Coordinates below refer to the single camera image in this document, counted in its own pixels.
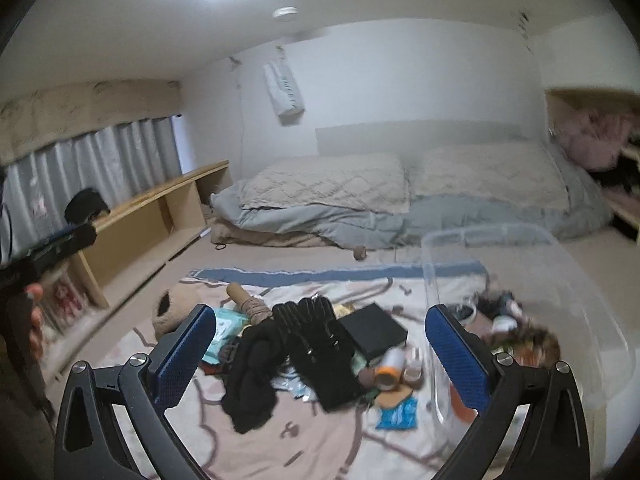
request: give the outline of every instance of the gray headboard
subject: gray headboard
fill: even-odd
[[[520,126],[491,121],[390,121],[316,128],[319,155],[397,153],[406,167],[420,154],[451,144],[485,144],[522,140]]]

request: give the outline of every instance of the hanging white bag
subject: hanging white bag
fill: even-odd
[[[278,117],[292,116],[305,109],[302,95],[284,54],[264,66],[264,80],[273,110]]]

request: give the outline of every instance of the clear plastic bin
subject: clear plastic bin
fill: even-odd
[[[459,302],[491,283],[512,291],[535,324],[557,335],[578,382],[593,445],[595,412],[627,384],[635,353],[598,287],[558,241],[528,224],[436,232],[422,238],[422,266],[428,307]],[[433,351],[429,358],[436,432],[453,449],[468,424],[452,409],[449,378]],[[516,416],[524,420],[525,414],[520,409]],[[522,420],[512,425],[504,452],[513,447]]]

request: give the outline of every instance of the ceiling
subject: ceiling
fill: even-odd
[[[278,7],[299,18],[277,23]],[[383,18],[441,18],[529,33],[612,9],[607,0],[37,0],[0,56],[0,102],[59,84],[181,78],[296,32]]]

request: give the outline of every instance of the blue gripper pad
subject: blue gripper pad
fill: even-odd
[[[175,332],[161,337],[149,357],[149,387],[159,410],[178,405],[216,333],[216,314],[199,304]]]
[[[464,339],[471,335],[464,332],[460,323],[451,314],[447,317],[443,309],[446,309],[444,305],[437,305],[427,311],[427,317],[424,320],[425,334],[462,402],[466,407],[482,412],[489,405],[490,400],[490,375],[486,369],[487,363],[483,365],[476,358]]]

